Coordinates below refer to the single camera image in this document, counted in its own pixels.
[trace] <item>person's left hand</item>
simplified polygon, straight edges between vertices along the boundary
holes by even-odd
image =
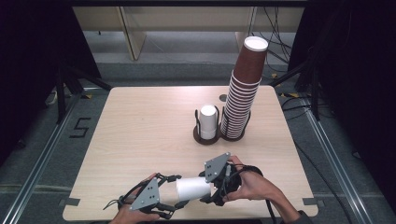
[[[149,176],[147,179],[145,179],[143,181],[150,180],[155,175],[156,174],[152,174],[151,176]],[[132,192],[132,194],[136,195],[139,190],[140,190],[140,188],[134,190]],[[129,209],[130,206],[131,205],[129,205],[129,204],[123,205],[110,223],[111,224],[136,224],[138,222],[143,222],[143,221],[149,222],[149,221],[154,221],[154,220],[157,220],[160,218],[160,216],[158,214],[146,214],[146,213],[140,212],[139,210],[132,211]]]

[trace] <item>light wood table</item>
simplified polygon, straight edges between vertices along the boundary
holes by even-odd
[[[195,109],[213,104],[221,111],[225,103],[219,96],[227,94],[228,88],[114,88],[70,194],[70,198],[79,199],[79,204],[67,205],[64,219],[110,220],[117,206],[103,210],[106,204],[149,175],[196,177],[204,170],[205,161],[225,152],[237,155],[244,164],[259,167],[298,210],[315,216],[317,206],[303,203],[303,198],[313,198],[313,194],[272,87],[258,89],[241,140],[228,142],[220,138],[210,146],[194,140]],[[160,195],[162,203],[177,203],[176,182],[163,184]],[[265,201],[239,200],[220,207],[195,200],[177,210],[172,220],[269,216]]]

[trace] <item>person's hand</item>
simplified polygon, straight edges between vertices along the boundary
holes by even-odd
[[[236,164],[236,170],[241,170],[243,164],[236,156],[231,156],[230,162]],[[250,200],[273,200],[274,197],[281,193],[280,189],[277,188],[273,183],[267,180],[262,175],[259,175],[253,171],[244,171],[241,174],[242,185],[234,192],[228,193],[224,198],[224,202],[234,201],[238,199],[250,199]]]
[[[243,163],[236,156],[231,156],[229,161],[235,165],[236,170],[239,171],[243,168]],[[285,223],[293,222],[300,218],[300,214],[289,202],[283,192],[271,181],[253,171],[244,171],[239,175],[242,180],[241,187],[237,191],[230,192],[224,196],[224,202],[227,203],[238,199],[265,199],[269,200],[274,205]]]
[[[156,174],[152,174],[151,176],[149,176],[147,179],[145,179],[143,181],[150,180],[155,175]],[[139,190],[140,190],[140,188],[134,190],[132,192],[132,194],[136,195]],[[143,221],[147,221],[147,222],[155,221],[160,218],[160,216],[158,214],[146,214],[146,213],[140,212],[139,210],[132,211],[129,209],[129,207],[130,207],[129,204],[123,205],[110,223],[111,224],[136,224],[138,222],[143,222]]]

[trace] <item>table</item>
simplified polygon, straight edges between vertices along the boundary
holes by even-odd
[[[67,205],[64,219],[110,220],[117,206],[103,210],[106,204],[142,179],[153,173],[196,177],[204,170],[205,161],[225,152],[237,155],[244,164],[258,166],[298,210],[315,216],[317,206],[303,203],[303,198],[313,198],[313,194],[272,87],[259,87],[241,140],[220,138],[210,146],[194,140],[195,109],[213,104],[221,110],[225,103],[219,97],[227,94],[228,88],[114,88],[70,194],[79,204]],[[163,184],[160,195],[162,203],[177,203],[176,183]],[[269,216],[265,201],[240,200],[218,207],[195,200],[177,210],[172,220]]]

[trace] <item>gray floor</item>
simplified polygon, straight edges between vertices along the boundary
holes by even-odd
[[[134,62],[129,57],[122,33],[102,32],[99,35],[97,32],[86,32],[85,35],[103,80],[114,86],[228,85],[230,69],[233,69],[238,56],[233,33],[148,33],[140,58]],[[286,44],[292,45],[294,34],[282,34],[281,37]],[[278,45],[271,44],[269,49],[287,59]],[[282,71],[287,69],[286,63],[271,54],[267,58],[262,84],[271,82],[272,76],[281,76],[284,74]],[[295,80],[296,77],[282,83],[276,87],[276,92],[293,93]],[[81,82],[84,87],[95,87],[85,80]],[[67,223],[62,218],[63,202],[73,187],[108,93],[96,90],[87,91],[86,95],[87,97],[78,100],[65,124],[63,134],[19,217],[19,223]],[[53,95],[49,96],[48,101],[51,101],[52,97]],[[288,99],[289,97],[279,96],[281,104]],[[301,104],[301,98],[294,99],[289,101],[285,108]],[[353,146],[330,108],[321,106],[319,112],[320,124],[363,200],[372,223],[396,223],[395,215],[364,164],[352,156]],[[57,119],[56,113],[56,104],[43,110],[24,137],[26,148],[14,150],[0,168],[1,217],[6,215],[50,139]],[[346,207],[352,223],[359,223],[356,212],[352,210],[346,193],[343,192],[313,131],[307,113],[309,112],[299,108],[285,111],[284,115],[293,139],[315,164],[314,166],[305,154],[299,151],[309,184],[318,201],[319,212],[312,219],[315,223],[347,223],[347,215],[323,181],[319,170]],[[75,130],[75,125],[81,118],[89,118],[81,120],[81,124],[89,129],[85,137],[72,138],[72,135],[82,134],[81,130]],[[271,223],[271,220],[264,219],[262,222]]]

